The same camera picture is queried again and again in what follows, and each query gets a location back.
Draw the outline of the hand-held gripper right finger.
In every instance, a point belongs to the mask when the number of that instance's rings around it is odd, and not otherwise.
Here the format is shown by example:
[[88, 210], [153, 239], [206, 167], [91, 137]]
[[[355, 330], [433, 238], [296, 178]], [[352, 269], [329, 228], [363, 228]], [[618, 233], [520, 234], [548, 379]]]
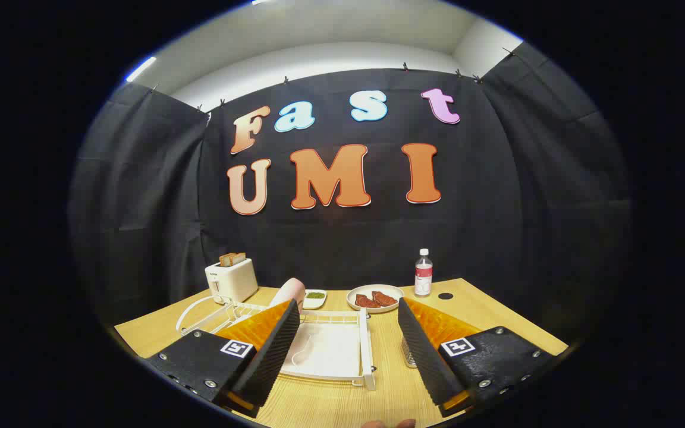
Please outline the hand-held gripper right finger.
[[557, 360], [510, 328], [482, 331], [416, 299], [400, 298], [398, 325], [443, 417], [486, 411], [541, 377]]

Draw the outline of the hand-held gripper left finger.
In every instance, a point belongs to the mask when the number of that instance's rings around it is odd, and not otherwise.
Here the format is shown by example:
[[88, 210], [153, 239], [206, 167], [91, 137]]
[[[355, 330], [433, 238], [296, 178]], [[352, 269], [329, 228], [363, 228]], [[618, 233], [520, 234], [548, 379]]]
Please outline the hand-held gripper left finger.
[[296, 299], [209, 333], [185, 334], [145, 363], [210, 403], [256, 417], [274, 387], [301, 323]]

